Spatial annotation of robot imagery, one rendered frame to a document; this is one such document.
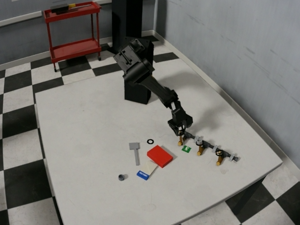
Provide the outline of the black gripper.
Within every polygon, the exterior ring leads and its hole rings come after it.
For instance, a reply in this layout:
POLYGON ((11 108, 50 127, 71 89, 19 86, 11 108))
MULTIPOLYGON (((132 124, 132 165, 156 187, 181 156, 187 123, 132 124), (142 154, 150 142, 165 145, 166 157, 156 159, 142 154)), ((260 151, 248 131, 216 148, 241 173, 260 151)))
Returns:
POLYGON ((169 121, 167 121, 167 122, 168 122, 170 128, 174 131, 174 133, 175 133, 176 136, 178 136, 178 132, 179 132, 179 128, 180 128, 180 127, 182 128, 182 130, 183 130, 184 132, 185 132, 185 130, 186 130, 185 127, 183 128, 183 124, 182 124, 182 123, 179 123, 179 124, 177 125, 177 124, 175 124, 175 123, 173 122, 173 119, 171 119, 171 120, 169 120, 169 121))

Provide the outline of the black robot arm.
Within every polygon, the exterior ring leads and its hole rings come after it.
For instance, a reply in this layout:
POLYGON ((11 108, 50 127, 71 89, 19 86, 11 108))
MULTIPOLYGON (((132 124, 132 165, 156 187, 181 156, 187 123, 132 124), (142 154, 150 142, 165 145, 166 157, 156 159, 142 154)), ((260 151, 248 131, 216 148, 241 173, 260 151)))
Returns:
POLYGON ((175 124, 182 123, 185 128, 189 128, 193 123, 193 117, 186 114, 181 102, 178 101, 177 93, 174 90, 170 91, 168 87, 163 86, 151 75, 155 69, 146 58, 141 61, 139 55, 145 51, 145 47, 140 41, 138 39, 134 40, 132 37, 120 46, 118 51, 119 53, 114 55, 113 58, 124 71, 124 80, 132 87, 137 84, 147 87, 158 96, 166 108, 170 108, 175 124))

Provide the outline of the red block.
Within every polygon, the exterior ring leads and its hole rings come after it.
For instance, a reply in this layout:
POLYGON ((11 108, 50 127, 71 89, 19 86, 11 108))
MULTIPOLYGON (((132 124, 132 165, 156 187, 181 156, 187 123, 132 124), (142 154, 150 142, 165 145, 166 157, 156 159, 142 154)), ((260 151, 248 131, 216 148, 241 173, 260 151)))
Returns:
POLYGON ((165 150, 163 150, 159 145, 156 145, 154 148, 149 150, 147 152, 147 156, 161 168, 165 167, 173 160, 173 157, 165 150))

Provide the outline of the dark grey short cylinder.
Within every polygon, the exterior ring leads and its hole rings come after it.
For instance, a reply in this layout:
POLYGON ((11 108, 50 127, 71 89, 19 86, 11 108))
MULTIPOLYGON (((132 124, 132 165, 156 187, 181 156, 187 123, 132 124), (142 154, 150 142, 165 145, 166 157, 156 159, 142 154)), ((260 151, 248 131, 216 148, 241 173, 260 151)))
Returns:
POLYGON ((118 179, 119 179, 120 181, 123 181, 123 180, 124 180, 124 175, 120 174, 120 175, 118 176, 118 179))

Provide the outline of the green tag with silver chain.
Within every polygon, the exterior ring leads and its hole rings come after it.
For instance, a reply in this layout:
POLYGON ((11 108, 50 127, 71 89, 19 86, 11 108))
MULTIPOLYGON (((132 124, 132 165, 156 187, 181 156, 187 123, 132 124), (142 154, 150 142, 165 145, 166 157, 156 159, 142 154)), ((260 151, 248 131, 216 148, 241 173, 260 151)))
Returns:
POLYGON ((183 151, 189 153, 190 149, 191 149, 190 147, 184 146, 184 144, 183 144, 183 148, 182 148, 183 151))

